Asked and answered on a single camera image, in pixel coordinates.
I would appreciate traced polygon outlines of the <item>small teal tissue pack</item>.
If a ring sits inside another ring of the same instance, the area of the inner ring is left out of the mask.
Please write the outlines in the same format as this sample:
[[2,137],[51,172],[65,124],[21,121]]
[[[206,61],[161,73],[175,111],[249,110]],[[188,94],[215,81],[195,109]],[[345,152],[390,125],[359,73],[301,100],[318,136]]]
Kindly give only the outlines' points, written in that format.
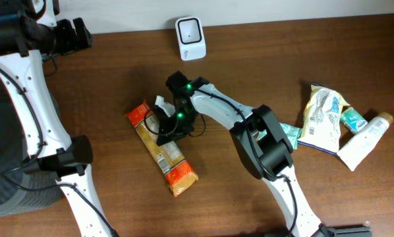
[[353,134],[357,134],[368,124],[368,121],[353,107],[349,107],[341,113],[340,121]]

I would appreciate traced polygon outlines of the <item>white bottle with wooden cap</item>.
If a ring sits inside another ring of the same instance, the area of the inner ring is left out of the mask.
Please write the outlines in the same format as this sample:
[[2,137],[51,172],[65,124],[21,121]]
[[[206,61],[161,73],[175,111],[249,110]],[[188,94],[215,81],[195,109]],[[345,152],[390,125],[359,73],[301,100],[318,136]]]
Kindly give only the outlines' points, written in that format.
[[354,171],[375,148],[393,122],[394,118],[389,113],[379,113],[337,152],[338,157]]

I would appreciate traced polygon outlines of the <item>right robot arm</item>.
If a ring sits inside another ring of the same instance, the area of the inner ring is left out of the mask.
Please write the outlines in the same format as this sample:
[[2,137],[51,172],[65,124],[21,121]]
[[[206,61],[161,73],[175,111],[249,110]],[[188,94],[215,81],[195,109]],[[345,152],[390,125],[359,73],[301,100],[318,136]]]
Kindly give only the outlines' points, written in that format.
[[196,117],[206,115],[225,127],[241,163],[272,192],[285,218],[285,236],[328,236],[297,181],[292,145],[274,112],[266,105],[243,105],[222,94],[208,80],[189,80],[182,72],[170,75],[166,86],[173,102],[157,99],[161,111],[157,144],[189,136]]

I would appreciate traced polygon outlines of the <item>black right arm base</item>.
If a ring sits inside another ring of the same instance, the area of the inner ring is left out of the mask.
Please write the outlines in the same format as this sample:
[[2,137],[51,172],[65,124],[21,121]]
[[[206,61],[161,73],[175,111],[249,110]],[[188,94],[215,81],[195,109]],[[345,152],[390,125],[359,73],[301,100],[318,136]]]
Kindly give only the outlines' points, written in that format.
[[369,226],[358,226],[352,228],[326,228],[320,225],[319,230],[314,234],[314,237],[372,237],[371,228]]

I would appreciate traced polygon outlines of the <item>orange spaghetti packet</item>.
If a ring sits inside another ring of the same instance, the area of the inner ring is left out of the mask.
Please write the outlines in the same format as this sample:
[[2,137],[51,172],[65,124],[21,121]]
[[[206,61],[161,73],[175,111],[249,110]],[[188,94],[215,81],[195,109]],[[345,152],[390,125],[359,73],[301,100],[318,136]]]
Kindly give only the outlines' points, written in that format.
[[144,124],[146,122],[148,127],[155,132],[159,129],[157,117],[152,112],[147,113],[149,110],[150,106],[144,100],[139,106],[126,113],[125,117],[133,125],[136,133],[169,183],[173,195],[177,197],[198,180],[198,175],[175,142],[169,142],[161,146],[156,144],[157,136],[152,134]]

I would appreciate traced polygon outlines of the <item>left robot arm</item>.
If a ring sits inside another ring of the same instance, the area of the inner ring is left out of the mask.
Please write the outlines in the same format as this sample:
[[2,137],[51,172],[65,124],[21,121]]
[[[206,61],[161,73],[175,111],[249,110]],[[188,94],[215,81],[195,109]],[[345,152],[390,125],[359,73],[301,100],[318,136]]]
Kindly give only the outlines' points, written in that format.
[[85,50],[92,35],[81,18],[57,20],[57,1],[0,1],[0,80],[26,138],[18,170],[46,175],[64,193],[83,236],[116,236],[92,179],[93,151],[85,135],[71,137],[50,96],[43,64]]

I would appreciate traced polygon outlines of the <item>cream snack bag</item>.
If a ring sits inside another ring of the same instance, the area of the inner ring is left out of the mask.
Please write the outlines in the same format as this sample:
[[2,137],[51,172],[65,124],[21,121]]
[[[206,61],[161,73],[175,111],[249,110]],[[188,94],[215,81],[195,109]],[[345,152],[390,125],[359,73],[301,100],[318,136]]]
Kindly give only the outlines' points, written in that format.
[[312,83],[310,100],[303,112],[304,124],[298,143],[336,154],[341,137],[340,118],[343,107],[350,104],[337,91]]

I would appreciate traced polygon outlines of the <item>teal wipes pouch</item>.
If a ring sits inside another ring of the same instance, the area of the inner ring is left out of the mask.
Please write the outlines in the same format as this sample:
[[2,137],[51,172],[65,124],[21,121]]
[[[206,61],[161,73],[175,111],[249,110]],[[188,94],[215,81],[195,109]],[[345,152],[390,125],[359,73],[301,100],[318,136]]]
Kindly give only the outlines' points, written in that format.
[[[288,140],[290,141],[293,149],[296,150],[298,147],[298,139],[300,138],[300,135],[302,134],[302,129],[297,128],[292,125],[289,125],[289,124],[282,123],[282,122],[280,122],[280,125],[281,125],[282,130],[284,131],[285,135],[287,136]],[[256,141],[259,141],[263,137],[267,136],[267,131],[263,130],[263,131],[259,131],[257,133],[254,132],[252,135],[255,137]]]

